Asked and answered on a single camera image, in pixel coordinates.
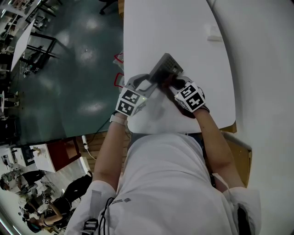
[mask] white t-shirt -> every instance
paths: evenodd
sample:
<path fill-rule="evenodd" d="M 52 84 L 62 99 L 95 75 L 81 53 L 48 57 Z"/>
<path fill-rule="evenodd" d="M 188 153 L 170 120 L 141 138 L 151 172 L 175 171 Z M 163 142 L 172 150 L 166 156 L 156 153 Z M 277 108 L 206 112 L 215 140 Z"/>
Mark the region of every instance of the white t-shirt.
<path fill-rule="evenodd" d="M 235 235 L 239 207 L 246 212 L 251 234 L 260 231 L 258 191 L 238 187 L 221 193 L 212 187 L 199 144 L 181 134 L 137 140 L 128 151 L 118 192 L 106 182 L 92 182 L 65 234 L 80 235 L 90 218 L 100 221 L 110 197 L 106 234 Z"/>
<path fill-rule="evenodd" d="M 17 182 L 18 182 L 19 179 L 21 180 L 22 187 L 27 184 L 27 181 L 23 176 L 21 176 L 20 178 L 13 179 L 8 183 L 8 186 L 10 188 L 9 189 L 10 192 L 18 193 L 20 191 L 18 186 L 17 186 Z"/>

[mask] gray floor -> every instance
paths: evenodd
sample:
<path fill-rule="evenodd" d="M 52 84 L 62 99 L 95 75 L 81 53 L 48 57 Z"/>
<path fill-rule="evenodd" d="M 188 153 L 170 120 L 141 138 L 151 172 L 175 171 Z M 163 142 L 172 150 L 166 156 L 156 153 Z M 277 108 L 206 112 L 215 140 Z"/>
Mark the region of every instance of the gray floor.
<path fill-rule="evenodd" d="M 21 144 L 94 133 L 115 109 L 119 91 L 113 82 L 121 69 L 113 59 L 123 49 L 117 3 L 102 16 L 105 3 L 98 0 L 62 1 L 41 32 L 58 39 L 52 52 L 59 59 L 50 58 L 28 78 L 16 75 L 12 83 L 11 90 L 21 93 Z M 30 44 L 46 47 L 49 41 L 33 37 Z"/>

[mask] wristwatch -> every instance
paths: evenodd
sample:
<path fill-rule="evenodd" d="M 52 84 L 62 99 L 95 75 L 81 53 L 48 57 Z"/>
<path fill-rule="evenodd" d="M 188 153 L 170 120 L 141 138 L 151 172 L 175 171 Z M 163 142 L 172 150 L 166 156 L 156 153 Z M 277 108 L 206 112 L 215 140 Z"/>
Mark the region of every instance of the wristwatch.
<path fill-rule="evenodd" d="M 125 126 L 125 124 L 124 124 L 125 121 L 126 120 L 124 120 L 124 119 L 122 119 L 122 118 L 120 118 L 118 116 L 115 116 L 115 115 L 111 115 L 110 120 L 109 120 L 110 123 L 115 122 L 115 123 L 119 123 L 119 124 L 121 124 L 123 126 Z"/>

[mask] sleeve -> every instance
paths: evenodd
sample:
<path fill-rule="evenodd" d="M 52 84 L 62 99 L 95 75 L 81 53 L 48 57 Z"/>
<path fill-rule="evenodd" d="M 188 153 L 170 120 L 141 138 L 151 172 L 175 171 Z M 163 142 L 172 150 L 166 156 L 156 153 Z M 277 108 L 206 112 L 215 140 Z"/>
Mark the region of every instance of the sleeve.
<path fill-rule="evenodd" d="M 258 235 L 261 230 L 261 206 L 259 191 L 236 187 L 224 195 L 232 205 L 233 220 L 240 235 Z"/>
<path fill-rule="evenodd" d="M 100 180 L 93 181 L 69 220 L 65 235 L 80 235 L 85 222 L 93 218 L 92 214 L 98 218 L 110 197 L 116 197 L 110 184 Z"/>

